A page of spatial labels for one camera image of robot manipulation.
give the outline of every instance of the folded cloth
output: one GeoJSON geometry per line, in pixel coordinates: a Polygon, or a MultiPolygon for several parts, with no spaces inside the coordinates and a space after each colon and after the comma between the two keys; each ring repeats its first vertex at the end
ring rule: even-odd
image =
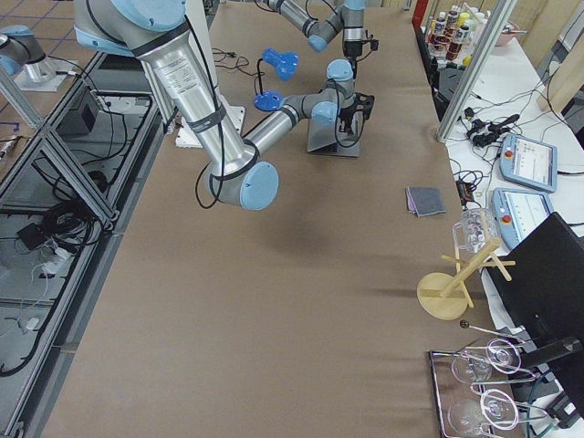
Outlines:
{"type": "Polygon", "coordinates": [[[436,187],[406,187],[408,211],[418,217],[446,213],[442,195],[436,187]]]}

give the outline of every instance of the wine glass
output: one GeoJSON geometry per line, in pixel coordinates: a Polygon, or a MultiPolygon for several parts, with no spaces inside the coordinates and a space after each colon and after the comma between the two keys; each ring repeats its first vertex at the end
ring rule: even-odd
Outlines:
{"type": "Polygon", "coordinates": [[[455,378],[471,385],[487,382],[493,369],[504,374],[521,370],[519,350],[506,339],[491,339],[485,347],[467,346],[456,354],[452,363],[455,378]]]}
{"type": "Polygon", "coordinates": [[[500,390],[485,391],[480,400],[460,399],[448,410],[448,422],[463,437],[489,436],[490,426],[509,431],[519,422],[515,402],[500,390]]]}

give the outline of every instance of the round wooden base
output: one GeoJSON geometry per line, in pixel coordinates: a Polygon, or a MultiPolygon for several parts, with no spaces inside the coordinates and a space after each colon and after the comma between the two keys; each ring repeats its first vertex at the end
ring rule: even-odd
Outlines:
{"type": "Polygon", "coordinates": [[[466,311],[467,301],[460,288],[455,288],[449,297],[440,297],[454,277],[442,272],[432,272],[418,283],[418,300],[423,309],[438,319],[457,319],[466,311]]]}

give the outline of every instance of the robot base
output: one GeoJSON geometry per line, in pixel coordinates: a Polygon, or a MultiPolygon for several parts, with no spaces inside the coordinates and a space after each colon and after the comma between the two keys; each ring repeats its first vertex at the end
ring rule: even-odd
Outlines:
{"type": "MultiPolygon", "coordinates": [[[[353,132],[360,132],[361,126],[357,117],[353,118],[353,132]]],[[[310,120],[308,127],[308,153],[316,155],[334,155],[339,157],[357,158],[360,155],[360,141],[339,132],[335,136],[335,127],[319,125],[310,120]]]]}
{"type": "MultiPolygon", "coordinates": [[[[58,59],[51,59],[53,64],[56,66],[57,72],[68,72],[73,67],[72,64],[69,64],[65,61],[60,61],[58,59]]],[[[51,80],[47,82],[33,82],[27,75],[27,73],[22,70],[15,78],[16,85],[22,89],[23,91],[45,91],[45,92],[56,92],[63,81],[68,77],[67,74],[57,74],[51,80]]]]}

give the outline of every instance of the white table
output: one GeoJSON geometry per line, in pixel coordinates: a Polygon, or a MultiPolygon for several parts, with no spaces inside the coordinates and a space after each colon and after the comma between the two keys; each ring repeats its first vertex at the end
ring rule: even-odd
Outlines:
{"type": "MultiPolygon", "coordinates": [[[[584,151],[574,133],[564,123],[558,123],[558,118],[553,113],[544,114],[544,111],[537,105],[537,97],[539,96],[537,93],[527,94],[513,102],[494,107],[487,102],[487,100],[494,103],[506,102],[522,92],[530,91],[537,84],[539,84],[538,89],[544,91],[544,86],[539,81],[539,77],[523,49],[513,39],[504,47],[495,47],[481,77],[474,86],[474,94],[482,99],[470,97],[467,101],[467,106],[475,110],[484,108],[476,116],[482,121],[501,121],[508,116],[521,113],[521,117],[517,122],[517,125],[521,128],[519,133],[528,138],[557,146],[559,170],[564,172],[584,172],[584,151]]],[[[558,114],[561,111],[561,109],[554,110],[558,114]]],[[[457,123],[449,141],[446,143],[450,158],[460,163],[463,170],[478,170],[484,174],[490,173],[491,165],[473,154],[471,142],[463,140],[465,134],[466,128],[463,123],[457,123]]],[[[474,150],[480,154],[486,151],[478,148],[474,150]]],[[[485,157],[493,159],[495,154],[496,148],[491,148],[485,157]]],[[[451,164],[453,172],[458,172],[458,164],[455,162],[451,162],[451,164]]],[[[495,162],[492,179],[489,181],[487,177],[478,184],[474,198],[483,207],[490,207],[492,191],[497,187],[525,188],[503,180],[499,171],[499,163],[495,162]]],[[[583,190],[584,176],[558,176],[558,189],[549,197],[554,209],[568,223],[584,222],[584,196],[579,194],[583,190]]],[[[584,235],[584,226],[574,227],[573,229],[577,235],[584,235]]],[[[502,254],[506,252],[505,248],[499,250],[499,253],[502,254]]],[[[508,316],[488,274],[483,273],[482,279],[495,326],[498,328],[513,327],[511,318],[508,316]]],[[[542,397],[537,400],[536,404],[538,406],[546,406],[553,398],[553,395],[542,397]]],[[[547,422],[534,422],[534,427],[538,432],[541,432],[546,424],[547,422]]],[[[573,427],[567,430],[555,428],[546,436],[549,438],[582,437],[584,436],[584,421],[580,419],[573,427]]]]}

